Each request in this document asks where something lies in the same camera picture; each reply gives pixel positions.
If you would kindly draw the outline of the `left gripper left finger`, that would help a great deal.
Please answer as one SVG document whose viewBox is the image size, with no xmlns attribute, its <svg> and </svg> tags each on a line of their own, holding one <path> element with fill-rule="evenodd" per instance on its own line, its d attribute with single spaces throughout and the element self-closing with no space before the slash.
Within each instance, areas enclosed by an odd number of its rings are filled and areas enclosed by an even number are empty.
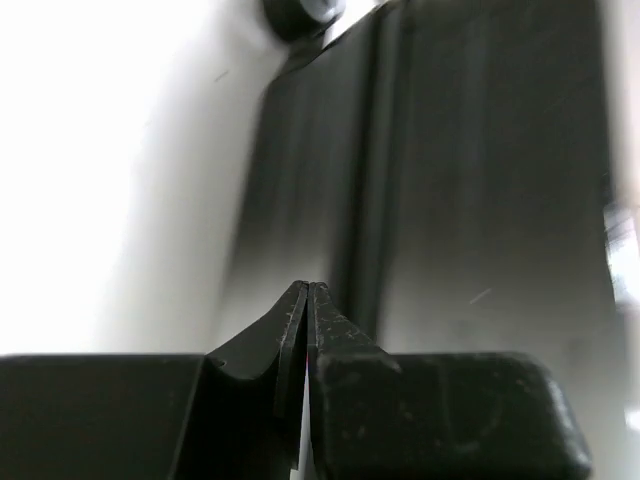
<svg viewBox="0 0 640 480">
<path fill-rule="evenodd" d="M 298 466 L 306 285 L 207 354 L 1 360 L 5 479 L 286 479 Z"/>
</svg>

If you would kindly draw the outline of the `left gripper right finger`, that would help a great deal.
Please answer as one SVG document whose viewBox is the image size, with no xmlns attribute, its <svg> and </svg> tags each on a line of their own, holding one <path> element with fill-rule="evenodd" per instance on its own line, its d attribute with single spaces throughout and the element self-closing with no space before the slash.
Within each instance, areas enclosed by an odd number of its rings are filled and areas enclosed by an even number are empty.
<svg viewBox="0 0 640 480">
<path fill-rule="evenodd" d="M 549 370 L 512 352 L 391 354 L 309 287 L 310 435 L 322 479 L 586 479 Z"/>
</svg>

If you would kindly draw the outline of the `black white space suitcase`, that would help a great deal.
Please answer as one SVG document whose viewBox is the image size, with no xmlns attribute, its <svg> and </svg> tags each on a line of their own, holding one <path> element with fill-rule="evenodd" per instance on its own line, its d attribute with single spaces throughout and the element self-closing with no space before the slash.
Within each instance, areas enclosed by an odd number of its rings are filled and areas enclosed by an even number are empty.
<svg viewBox="0 0 640 480">
<path fill-rule="evenodd" d="M 395 1 L 264 92 L 223 309 L 294 280 L 396 351 L 584 356 L 618 330 L 597 1 Z"/>
</svg>

